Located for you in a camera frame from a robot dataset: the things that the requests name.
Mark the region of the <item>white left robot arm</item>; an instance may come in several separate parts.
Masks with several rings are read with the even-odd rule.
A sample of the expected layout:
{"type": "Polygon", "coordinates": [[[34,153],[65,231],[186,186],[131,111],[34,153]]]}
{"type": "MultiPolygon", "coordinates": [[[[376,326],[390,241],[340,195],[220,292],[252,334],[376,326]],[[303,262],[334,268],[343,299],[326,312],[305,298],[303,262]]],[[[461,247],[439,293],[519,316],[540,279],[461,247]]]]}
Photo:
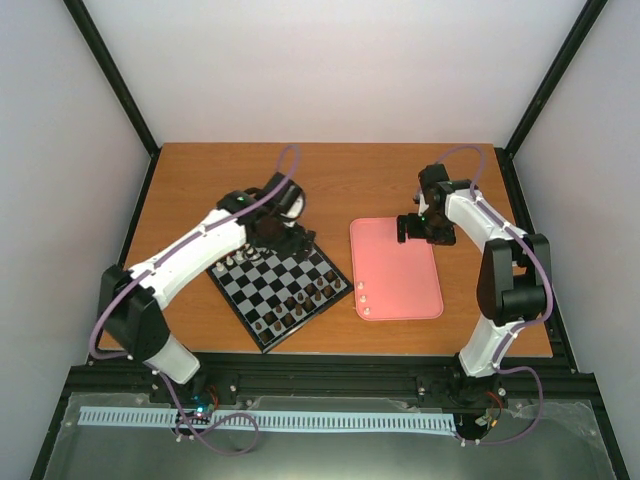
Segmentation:
{"type": "Polygon", "coordinates": [[[306,257],[315,234],[298,223],[305,207],[304,190],[280,172],[262,188],[226,194],[164,250],[129,268],[113,265],[103,272],[95,330],[115,339],[124,357],[171,379],[184,401],[201,400],[208,378],[171,333],[164,310],[202,272],[244,247],[306,257]]]}

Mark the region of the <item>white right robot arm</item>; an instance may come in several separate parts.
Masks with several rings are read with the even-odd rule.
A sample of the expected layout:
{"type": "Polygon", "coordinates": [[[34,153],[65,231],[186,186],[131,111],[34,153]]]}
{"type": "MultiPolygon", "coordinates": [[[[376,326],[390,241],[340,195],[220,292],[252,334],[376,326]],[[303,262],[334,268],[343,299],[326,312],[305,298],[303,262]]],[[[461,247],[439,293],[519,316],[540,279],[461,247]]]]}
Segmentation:
{"type": "Polygon", "coordinates": [[[396,219],[397,240],[452,246],[462,230],[482,255],[476,327],[443,379],[431,389],[459,407],[495,395],[504,355],[528,326],[553,311],[550,245],[542,234],[512,225],[491,207],[470,180],[450,179],[444,165],[426,166],[414,197],[419,209],[396,219]]]}

